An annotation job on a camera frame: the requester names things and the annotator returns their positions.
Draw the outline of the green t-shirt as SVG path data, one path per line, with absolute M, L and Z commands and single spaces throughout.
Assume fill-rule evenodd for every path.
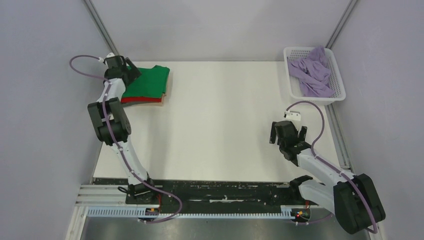
M 168 67 L 155 65 L 152 68 L 138 67 L 141 75 L 134 80 L 122 95 L 122 100 L 131 98 L 159 99 L 167 92 L 171 70 Z

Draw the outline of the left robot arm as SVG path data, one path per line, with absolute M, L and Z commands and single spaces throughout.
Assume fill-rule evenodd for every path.
M 131 124 L 121 103 L 126 88 L 141 76 L 141 72 L 129 58 L 114 53 L 109 53 L 102 62 L 107 66 L 104 89 L 99 99 L 87 106 L 95 134 L 114 151 L 122 164 L 128 187 L 119 187 L 119 190 L 151 204 L 157 198 L 157 190 L 152 187 L 152 179 L 132 145 Z

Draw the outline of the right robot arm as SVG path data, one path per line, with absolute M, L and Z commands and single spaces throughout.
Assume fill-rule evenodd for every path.
M 289 199 L 295 204 L 312 201 L 332 213 L 349 234 L 386 219 L 386 212 L 373 180 L 366 174 L 342 170 L 318 155 L 305 141 L 307 127 L 297 130 L 289 120 L 271 124 L 270 144 L 277 144 L 284 158 L 308 171 L 290 181 Z

